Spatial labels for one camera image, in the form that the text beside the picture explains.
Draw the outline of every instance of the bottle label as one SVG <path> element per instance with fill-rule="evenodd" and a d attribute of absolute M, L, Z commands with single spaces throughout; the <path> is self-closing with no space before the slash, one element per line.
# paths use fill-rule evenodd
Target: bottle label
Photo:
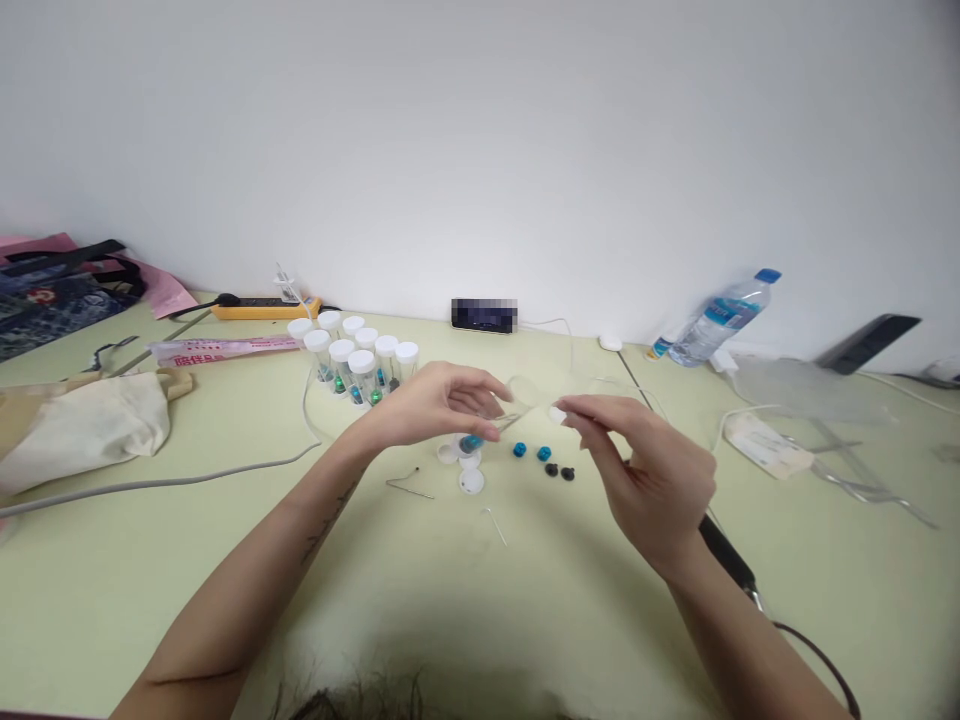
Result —
<path fill-rule="evenodd" d="M 714 298 L 703 314 L 717 325 L 740 330 L 753 320 L 762 308 L 734 298 Z"/>

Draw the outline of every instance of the left hand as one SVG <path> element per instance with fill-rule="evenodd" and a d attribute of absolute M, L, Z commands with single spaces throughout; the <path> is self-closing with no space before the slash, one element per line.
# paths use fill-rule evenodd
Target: left hand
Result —
<path fill-rule="evenodd" d="M 349 431 L 377 451 L 456 432 L 497 442 L 500 431 L 485 419 L 503 414 L 497 397 L 513 399 L 506 385 L 486 370 L 431 362 Z"/>

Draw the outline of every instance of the hand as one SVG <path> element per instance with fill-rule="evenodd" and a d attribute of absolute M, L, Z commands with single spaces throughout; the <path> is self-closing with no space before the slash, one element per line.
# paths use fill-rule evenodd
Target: hand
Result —
<path fill-rule="evenodd" d="M 557 407 L 567 413 L 563 424 L 580 433 L 581 449 L 593 456 L 617 525 L 666 577 L 699 540 L 716 490 L 713 456 L 632 398 L 576 395 Z M 633 448 L 629 466 L 611 431 Z"/>
<path fill-rule="evenodd" d="M 500 431 L 484 418 L 503 414 L 497 397 L 512 400 L 507 387 L 486 370 L 432 362 L 380 401 L 350 431 L 361 433 L 377 451 L 455 432 L 496 442 Z"/>

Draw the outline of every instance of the pink package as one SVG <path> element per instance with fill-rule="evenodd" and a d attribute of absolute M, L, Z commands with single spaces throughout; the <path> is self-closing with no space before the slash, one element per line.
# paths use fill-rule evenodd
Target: pink package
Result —
<path fill-rule="evenodd" d="M 0 265 L 7 264 L 7 255 L 20 252 L 38 250 L 68 252 L 76 249 L 77 244 L 66 233 L 57 233 L 39 239 L 23 236 L 0 237 Z M 129 260 L 140 266 L 140 276 L 147 284 L 147 291 L 143 294 L 143 299 L 150 303 L 153 316 L 157 320 L 177 310 L 186 310 L 197 304 L 193 296 L 170 273 L 140 260 L 134 260 L 133 258 L 129 258 Z"/>

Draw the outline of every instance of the water bottle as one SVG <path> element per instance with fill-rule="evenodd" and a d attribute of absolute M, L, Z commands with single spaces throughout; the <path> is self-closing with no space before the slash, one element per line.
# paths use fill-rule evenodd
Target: water bottle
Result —
<path fill-rule="evenodd" d="M 717 295 L 700 319 L 670 348 L 670 357 L 684 367 L 705 363 L 723 343 L 743 330 L 770 304 L 770 286 L 780 273 L 764 268 L 753 280 L 731 285 Z"/>

